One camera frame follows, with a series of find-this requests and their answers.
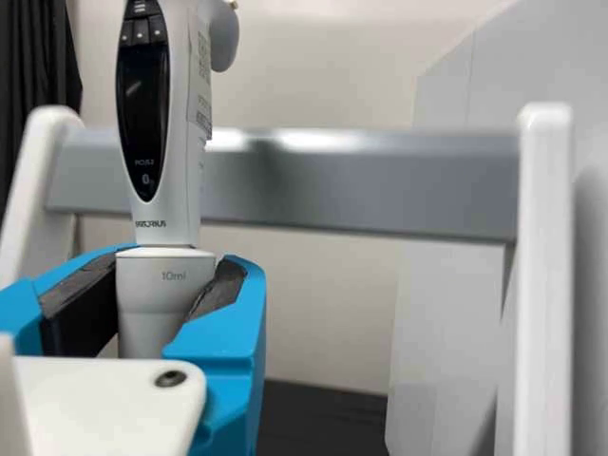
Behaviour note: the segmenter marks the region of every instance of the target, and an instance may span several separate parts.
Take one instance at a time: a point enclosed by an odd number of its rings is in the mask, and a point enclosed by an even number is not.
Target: dark floor
[[[387,397],[267,381],[257,456],[387,456]]]

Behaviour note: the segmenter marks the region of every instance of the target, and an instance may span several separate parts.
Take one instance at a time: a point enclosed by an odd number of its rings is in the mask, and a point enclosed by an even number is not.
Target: black curtain
[[[28,114],[82,93],[66,0],[0,0],[0,221]]]

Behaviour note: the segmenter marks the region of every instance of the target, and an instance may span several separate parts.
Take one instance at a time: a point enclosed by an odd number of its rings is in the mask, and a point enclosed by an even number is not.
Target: white wall
[[[407,127],[417,75],[497,3],[243,0],[237,62],[213,80],[216,124]],[[115,123],[112,62],[122,4],[77,5],[88,125]],[[84,220],[87,250],[130,238],[126,221]],[[201,239],[207,250],[238,253],[266,270],[269,376],[387,392],[397,272],[407,242],[225,226],[203,227]],[[422,279],[437,288],[432,275]]]

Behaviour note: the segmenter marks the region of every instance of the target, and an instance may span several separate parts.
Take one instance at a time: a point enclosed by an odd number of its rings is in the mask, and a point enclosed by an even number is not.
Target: screw
[[[173,388],[182,384],[187,377],[181,370],[168,370],[159,375],[154,384],[159,388]]]

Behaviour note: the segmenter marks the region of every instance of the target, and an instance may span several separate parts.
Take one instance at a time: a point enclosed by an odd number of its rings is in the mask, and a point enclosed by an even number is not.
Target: gray metal bar
[[[315,230],[511,242],[517,230],[514,134],[215,129],[202,218]],[[50,210],[127,214],[118,136],[68,135]]]

